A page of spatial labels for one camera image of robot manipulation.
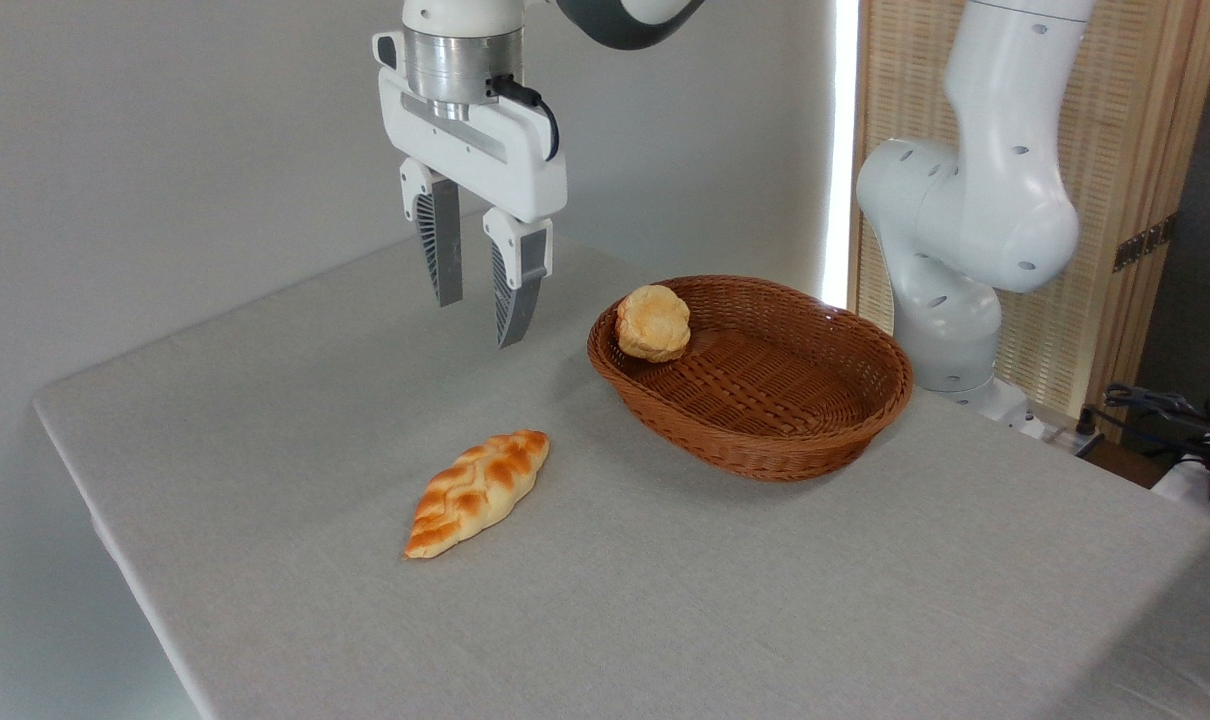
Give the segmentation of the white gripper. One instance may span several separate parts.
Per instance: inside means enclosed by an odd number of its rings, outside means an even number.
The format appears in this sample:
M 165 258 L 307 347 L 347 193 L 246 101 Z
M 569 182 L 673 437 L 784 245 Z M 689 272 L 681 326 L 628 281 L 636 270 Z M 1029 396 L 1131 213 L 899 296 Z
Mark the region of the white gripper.
M 567 160 L 561 152 L 547 159 L 551 119 L 505 97 L 471 106 L 468 119 L 437 117 L 388 67 L 378 71 L 378 91 L 388 140 L 409 156 L 401 165 L 401 200 L 437 304 L 463 299 L 460 186 L 496 206 L 483 214 L 483 231 L 491 240 L 497 346 L 522 341 L 542 280 L 553 273 L 553 220 L 546 217 L 567 205 Z

